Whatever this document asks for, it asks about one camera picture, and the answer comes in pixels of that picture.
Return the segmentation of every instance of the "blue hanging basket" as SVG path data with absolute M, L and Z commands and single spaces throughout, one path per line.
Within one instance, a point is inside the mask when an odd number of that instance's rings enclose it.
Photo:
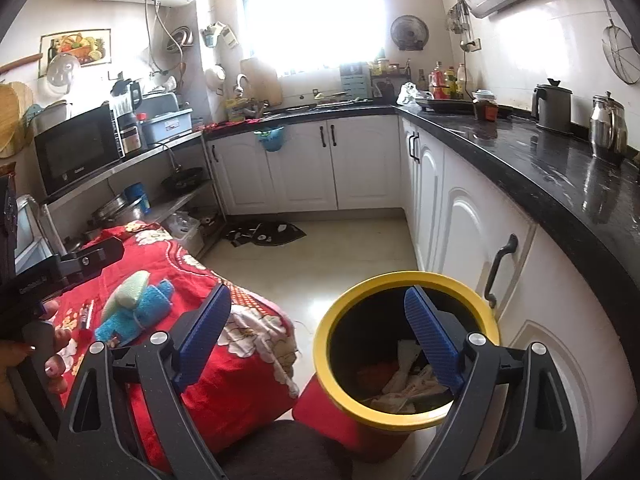
M 267 152 L 277 152 L 284 144 L 284 126 L 266 132 L 256 132 L 255 134 Z

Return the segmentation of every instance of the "black microwave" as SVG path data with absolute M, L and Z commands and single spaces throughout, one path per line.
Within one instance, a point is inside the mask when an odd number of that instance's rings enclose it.
M 118 162 L 120 133 L 108 104 L 72 117 L 35 137 L 36 155 L 47 195 Z

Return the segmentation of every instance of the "beige floor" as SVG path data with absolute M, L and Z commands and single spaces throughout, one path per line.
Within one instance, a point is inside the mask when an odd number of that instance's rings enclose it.
M 304 388 L 314 373 L 313 335 L 329 306 L 345 290 L 386 272 L 415 270 L 404 219 L 296 222 L 306 237 L 279 247 L 235 248 L 221 240 L 202 263 L 237 285 L 278 304 L 294 321 L 300 354 L 294 380 Z M 388 462 L 356 464 L 354 479 L 404 480 L 433 437 L 414 434 Z

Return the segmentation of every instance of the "silver bolt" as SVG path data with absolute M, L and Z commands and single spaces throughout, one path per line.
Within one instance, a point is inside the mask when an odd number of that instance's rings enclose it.
M 486 343 L 486 338 L 477 332 L 469 335 L 469 342 L 476 346 L 482 346 Z
M 531 349 L 538 355 L 546 354 L 546 346 L 542 343 L 533 343 L 533 345 L 531 345 Z
M 104 343 L 102 341 L 96 341 L 91 346 L 89 346 L 89 352 L 92 354 L 99 354 L 104 350 Z
M 167 339 L 169 339 L 169 336 L 167 335 L 166 332 L 156 332 L 151 336 L 150 341 L 152 345 L 161 345 Z

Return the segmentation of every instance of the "wire strainer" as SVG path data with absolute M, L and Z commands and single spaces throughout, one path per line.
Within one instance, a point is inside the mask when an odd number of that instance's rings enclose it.
M 628 85 L 640 80 L 640 54 L 635 49 L 631 37 L 613 23 L 609 2 L 604 1 L 611 25 L 602 33 L 602 49 L 609 66 Z

